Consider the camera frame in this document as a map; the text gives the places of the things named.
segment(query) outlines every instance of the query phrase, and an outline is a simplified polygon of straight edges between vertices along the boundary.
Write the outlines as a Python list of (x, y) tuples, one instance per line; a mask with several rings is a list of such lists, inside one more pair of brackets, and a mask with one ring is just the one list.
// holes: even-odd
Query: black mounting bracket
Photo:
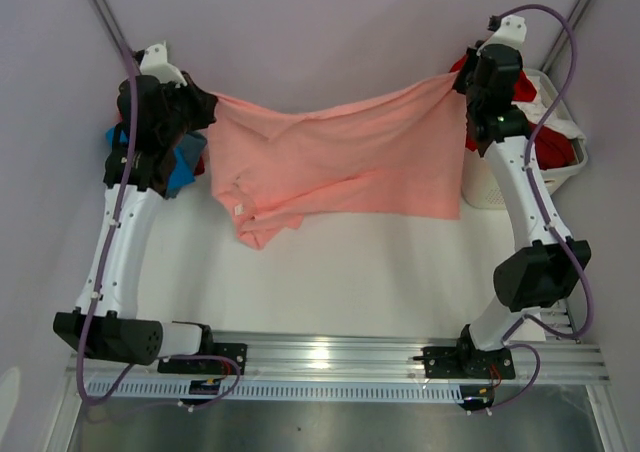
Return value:
[(424, 363), (428, 379), (480, 379), (491, 380), (491, 366), (495, 367), (503, 380), (516, 378), (511, 351), (478, 350), (473, 345), (469, 325), (462, 330), (456, 345), (452, 347), (427, 346), (422, 356), (414, 357)]
[[(86, 318), (78, 311), (58, 312), (53, 331), (77, 351)], [(93, 317), (85, 357), (150, 365), (158, 357), (162, 338), (162, 324), (155, 320), (120, 319), (115, 315)]]
[(218, 360), (201, 359), (199, 355), (217, 355), (236, 362), (240, 368), (241, 375), (244, 375), (247, 363), (247, 344), (215, 342), (211, 327), (202, 324), (197, 325), (202, 329), (202, 340), (200, 349), (194, 355), (193, 360), (161, 360), (158, 362), (158, 373), (160, 374), (183, 374), (183, 375), (236, 375), (233, 367), (227, 366)]

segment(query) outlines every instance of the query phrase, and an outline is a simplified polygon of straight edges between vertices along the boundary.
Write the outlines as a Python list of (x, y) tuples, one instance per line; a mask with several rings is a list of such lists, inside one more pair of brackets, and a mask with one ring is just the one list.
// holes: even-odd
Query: white table surface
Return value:
[[(513, 252), (506, 211), (460, 199), (461, 220), (319, 214), (262, 251), (240, 243), (209, 177), (160, 209), (147, 244), (139, 317), (214, 330), (455, 338), (494, 292)], [(544, 340), (525, 324), (514, 338)]]

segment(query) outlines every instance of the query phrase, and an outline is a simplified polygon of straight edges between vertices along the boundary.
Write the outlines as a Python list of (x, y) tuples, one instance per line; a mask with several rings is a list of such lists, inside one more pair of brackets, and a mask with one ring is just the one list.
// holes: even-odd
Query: white laundry basket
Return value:
[[(529, 77), (540, 77), (540, 95), (542, 103), (549, 107), (553, 99), (558, 95), (557, 90), (544, 73), (525, 69)], [(560, 102), (556, 109), (558, 118), (573, 120), (564, 103)], [(572, 139), (571, 145), (575, 151), (575, 163), (560, 169), (549, 169), (542, 171), (544, 183), (553, 194), (569, 177), (576, 175), (587, 163), (587, 150), (585, 141), (582, 138)], [(489, 164), (480, 157), (477, 151), (464, 150), (464, 165), (462, 170), (462, 196), (472, 206), (479, 209), (504, 209), (504, 199), (500, 188), (496, 182)]]

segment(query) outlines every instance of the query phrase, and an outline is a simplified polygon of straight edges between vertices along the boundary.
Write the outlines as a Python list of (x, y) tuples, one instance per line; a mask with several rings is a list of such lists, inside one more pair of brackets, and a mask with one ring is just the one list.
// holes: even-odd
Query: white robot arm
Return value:
[(114, 132), (111, 155), (105, 164), (105, 209), (98, 246), (82, 293), (72, 313), (58, 313), (54, 331), (77, 350), (80, 332), (95, 297), (102, 249), (114, 225), (116, 198), (125, 188), (119, 222), (108, 250), (99, 301), (87, 338), (89, 358), (148, 365), (157, 358), (193, 355), (210, 340), (208, 327), (199, 324), (138, 320), (138, 282), (147, 239), (164, 200), (175, 166), (173, 148), (188, 130), (204, 128), (214, 119), (215, 96), (200, 90), (186, 73), (167, 61), (164, 44), (144, 51), (142, 75), (136, 79), (139, 98), (138, 134), (132, 173), (120, 184), (130, 121), (129, 83), (120, 86), (118, 107), (123, 120)]
[(467, 136), (478, 145), (500, 187), (515, 253), (495, 269), (496, 296), (463, 328), (456, 346), (425, 347), (423, 356), (415, 358), (424, 362), (427, 378), (491, 379), (492, 368), (504, 379), (514, 378), (505, 342), (525, 318), (568, 297), (578, 281), (564, 247), (582, 268), (591, 258), (588, 243), (575, 241), (560, 219), (530, 143), (529, 122), (512, 104), (522, 72), (524, 19), (492, 18), (489, 30), (495, 33), (486, 42), (467, 49), (453, 88), (466, 97)]

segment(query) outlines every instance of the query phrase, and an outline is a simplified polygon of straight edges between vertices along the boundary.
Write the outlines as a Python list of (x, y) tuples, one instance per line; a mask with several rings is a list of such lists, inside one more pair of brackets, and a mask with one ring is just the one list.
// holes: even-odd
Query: pink shirt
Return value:
[(318, 212), (458, 218), (466, 111), (454, 78), (304, 114), (216, 94), (212, 192), (238, 238), (262, 249)]

